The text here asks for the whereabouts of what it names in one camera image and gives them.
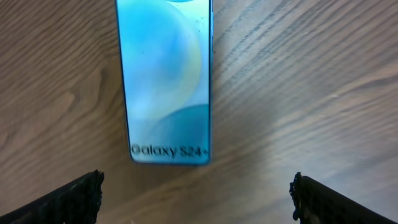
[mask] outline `wood grain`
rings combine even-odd
[[[213,162],[141,166],[114,2],[0,0],[0,214],[100,169],[99,223],[294,223],[301,171],[398,222],[398,2],[214,9]]]

